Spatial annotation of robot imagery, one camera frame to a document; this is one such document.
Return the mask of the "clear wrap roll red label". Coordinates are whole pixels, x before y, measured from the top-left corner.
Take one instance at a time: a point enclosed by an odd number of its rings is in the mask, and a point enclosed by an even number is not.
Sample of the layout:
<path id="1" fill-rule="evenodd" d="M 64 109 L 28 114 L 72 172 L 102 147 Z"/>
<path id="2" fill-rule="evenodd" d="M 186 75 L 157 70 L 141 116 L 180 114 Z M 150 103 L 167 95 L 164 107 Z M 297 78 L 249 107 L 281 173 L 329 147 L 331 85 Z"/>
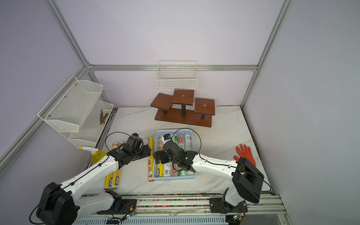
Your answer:
<path id="1" fill-rule="evenodd" d="M 178 135 L 178 139 L 179 139 L 179 144 L 178 146 L 182 149 L 184 149 L 184 135 L 179 134 Z M 184 170 L 182 170 L 181 168 L 178 167 L 177 164 L 173 164 L 172 167 L 172 176 L 173 177 L 178 177 L 178 176 L 186 176 L 186 172 Z"/>

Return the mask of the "yellow plastic wrap roll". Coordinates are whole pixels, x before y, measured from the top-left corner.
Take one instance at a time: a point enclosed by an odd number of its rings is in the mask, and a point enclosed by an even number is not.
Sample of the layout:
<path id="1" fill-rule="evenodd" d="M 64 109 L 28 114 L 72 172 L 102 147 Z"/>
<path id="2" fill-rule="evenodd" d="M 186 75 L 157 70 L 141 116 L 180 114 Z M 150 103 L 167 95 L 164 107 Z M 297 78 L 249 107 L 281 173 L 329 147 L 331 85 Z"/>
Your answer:
<path id="1" fill-rule="evenodd" d="M 160 136 L 159 140 L 158 140 L 158 147 L 157 147 L 157 151 L 162 151 L 163 150 L 163 146 L 164 146 L 164 138 L 162 136 Z M 164 165 L 159 163 L 157 164 L 157 170 L 156 170 L 156 175 L 157 177 L 163 177 L 163 173 L 164 173 Z"/>

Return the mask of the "clear wrap roll green label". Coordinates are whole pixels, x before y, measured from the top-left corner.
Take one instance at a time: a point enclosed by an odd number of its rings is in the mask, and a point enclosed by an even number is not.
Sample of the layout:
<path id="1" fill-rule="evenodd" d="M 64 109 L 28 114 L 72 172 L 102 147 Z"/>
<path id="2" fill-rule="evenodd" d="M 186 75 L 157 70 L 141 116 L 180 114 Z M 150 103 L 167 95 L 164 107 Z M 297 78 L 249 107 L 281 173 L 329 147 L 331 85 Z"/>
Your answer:
<path id="1" fill-rule="evenodd" d="M 190 138 L 190 134 L 185 134 L 185 151 L 191 151 L 192 150 L 192 142 Z M 193 176 L 195 175 L 195 172 L 193 171 L 187 171 L 187 176 Z"/>

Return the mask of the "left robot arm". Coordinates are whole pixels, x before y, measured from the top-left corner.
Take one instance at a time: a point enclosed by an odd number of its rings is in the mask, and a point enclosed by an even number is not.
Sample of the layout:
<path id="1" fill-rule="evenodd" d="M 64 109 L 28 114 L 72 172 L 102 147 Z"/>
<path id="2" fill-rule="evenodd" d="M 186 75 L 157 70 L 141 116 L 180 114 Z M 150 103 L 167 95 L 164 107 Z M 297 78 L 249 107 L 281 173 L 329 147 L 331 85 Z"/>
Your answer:
<path id="1" fill-rule="evenodd" d="M 151 151 L 137 133 L 130 135 L 125 143 L 109 150 L 99 162 L 82 173 L 60 184 L 48 184 L 31 214 L 35 214 L 42 225 L 72 225 L 76 220 L 93 213 L 116 214 L 128 211 L 134 203 L 124 204 L 122 196 L 112 189 L 96 196 L 81 197 L 107 175 L 132 161 L 149 157 Z"/>

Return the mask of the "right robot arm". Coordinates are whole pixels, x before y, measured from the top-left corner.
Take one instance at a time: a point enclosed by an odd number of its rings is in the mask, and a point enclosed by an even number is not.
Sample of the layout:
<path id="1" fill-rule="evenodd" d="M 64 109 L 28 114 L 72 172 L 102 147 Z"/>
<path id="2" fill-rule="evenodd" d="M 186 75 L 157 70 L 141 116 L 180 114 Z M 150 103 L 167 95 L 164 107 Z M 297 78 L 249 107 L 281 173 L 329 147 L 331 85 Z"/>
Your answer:
<path id="1" fill-rule="evenodd" d="M 235 160 L 221 160 L 207 157 L 196 151 L 185 151 L 173 141 L 168 141 L 163 150 L 153 154 L 156 164 L 172 163 L 184 171 L 210 173 L 233 183 L 225 195 L 225 202 L 232 206 L 242 201 L 259 203 L 264 175 L 248 159 L 240 157 Z"/>

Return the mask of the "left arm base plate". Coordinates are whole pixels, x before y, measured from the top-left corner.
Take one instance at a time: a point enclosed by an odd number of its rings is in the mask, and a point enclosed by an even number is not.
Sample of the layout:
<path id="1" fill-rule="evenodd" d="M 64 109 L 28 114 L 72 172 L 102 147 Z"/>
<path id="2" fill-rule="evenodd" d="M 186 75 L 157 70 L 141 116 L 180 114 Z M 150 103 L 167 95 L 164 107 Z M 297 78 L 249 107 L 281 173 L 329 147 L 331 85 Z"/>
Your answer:
<path id="1" fill-rule="evenodd" d="M 116 200 L 113 203 L 113 205 L 110 207 L 110 209 L 105 211 L 99 211 L 96 214 L 97 215 L 106 215 L 106 214 L 128 215 L 135 211 L 136 206 L 137 206 L 136 199 L 121 199 L 121 200 Z"/>

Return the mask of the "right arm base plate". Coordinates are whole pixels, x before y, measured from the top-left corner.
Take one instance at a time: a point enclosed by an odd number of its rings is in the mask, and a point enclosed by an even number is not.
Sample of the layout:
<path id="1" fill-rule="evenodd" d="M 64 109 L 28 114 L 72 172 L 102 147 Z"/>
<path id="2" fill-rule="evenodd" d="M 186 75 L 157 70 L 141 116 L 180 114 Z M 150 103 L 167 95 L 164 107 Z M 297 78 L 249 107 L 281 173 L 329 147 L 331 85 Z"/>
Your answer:
<path id="1" fill-rule="evenodd" d="M 245 201 L 238 203 L 236 206 L 226 202 L 223 198 L 210 198 L 210 211 L 211 213 L 247 213 L 248 207 Z"/>

